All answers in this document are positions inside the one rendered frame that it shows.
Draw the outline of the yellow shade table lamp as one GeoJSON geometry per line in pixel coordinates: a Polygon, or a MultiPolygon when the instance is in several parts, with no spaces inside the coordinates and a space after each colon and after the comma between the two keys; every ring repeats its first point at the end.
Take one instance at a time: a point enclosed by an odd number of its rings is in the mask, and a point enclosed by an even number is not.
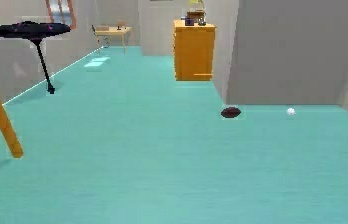
{"type": "Polygon", "coordinates": [[[189,9],[187,16],[195,21],[203,20],[205,17],[205,4],[203,0],[187,0],[189,9]]]}

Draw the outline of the dark chair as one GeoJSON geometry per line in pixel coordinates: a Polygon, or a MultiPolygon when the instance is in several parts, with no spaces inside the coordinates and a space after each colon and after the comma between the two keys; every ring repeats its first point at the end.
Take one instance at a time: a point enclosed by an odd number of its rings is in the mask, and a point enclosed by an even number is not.
{"type": "Polygon", "coordinates": [[[106,42],[105,48],[108,48],[109,47],[109,38],[107,37],[107,35],[100,35],[99,34],[100,32],[104,32],[104,31],[98,31],[97,30],[97,26],[94,26],[93,24],[91,25],[91,29],[92,29],[92,31],[94,33],[94,37],[95,37],[95,40],[96,40],[96,43],[97,43],[98,51],[100,51],[99,49],[101,48],[100,39],[99,39],[100,36],[104,37],[104,40],[106,42]]]}

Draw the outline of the black round pedestal table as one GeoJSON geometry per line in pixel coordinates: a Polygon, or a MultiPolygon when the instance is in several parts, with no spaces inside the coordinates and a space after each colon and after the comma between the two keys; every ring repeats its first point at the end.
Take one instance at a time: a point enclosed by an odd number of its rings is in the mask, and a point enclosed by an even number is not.
{"type": "Polygon", "coordinates": [[[50,94],[55,93],[55,88],[50,81],[44,56],[41,50],[41,42],[43,39],[58,36],[71,31],[71,28],[62,23],[37,23],[34,21],[23,21],[15,24],[0,25],[1,38],[20,38],[29,40],[37,49],[38,56],[47,81],[47,91],[50,94]]]}

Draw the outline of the pale wooden desk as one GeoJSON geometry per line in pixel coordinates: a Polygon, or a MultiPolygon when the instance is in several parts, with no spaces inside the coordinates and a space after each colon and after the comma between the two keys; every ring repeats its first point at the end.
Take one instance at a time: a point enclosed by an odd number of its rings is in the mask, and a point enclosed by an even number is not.
{"type": "Polygon", "coordinates": [[[126,51],[126,34],[130,33],[132,30],[129,26],[123,26],[121,27],[121,30],[117,30],[117,27],[111,27],[109,26],[109,31],[100,32],[100,35],[107,35],[108,38],[110,37],[120,37],[121,43],[123,47],[123,51],[126,51]]]}

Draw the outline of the orange wooden dresser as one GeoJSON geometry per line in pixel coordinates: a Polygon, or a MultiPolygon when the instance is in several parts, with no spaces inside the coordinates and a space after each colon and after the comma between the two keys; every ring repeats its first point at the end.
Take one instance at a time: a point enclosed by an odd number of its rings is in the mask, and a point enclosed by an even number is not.
{"type": "Polygon", "coordinates": [[[216,26],[173,21],[174,74],[177,81],[210,81],[216,26]]]}

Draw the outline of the dark brown oval ball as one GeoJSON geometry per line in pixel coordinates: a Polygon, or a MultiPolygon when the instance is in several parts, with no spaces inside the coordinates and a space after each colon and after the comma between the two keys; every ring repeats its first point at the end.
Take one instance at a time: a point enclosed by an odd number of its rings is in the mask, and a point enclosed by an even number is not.
{"type": "Polygon", "coordinates": [[[241,110],[237,107],[227,107],[221,111],[224,118],[235,118],[241,114],[241,110]]]}

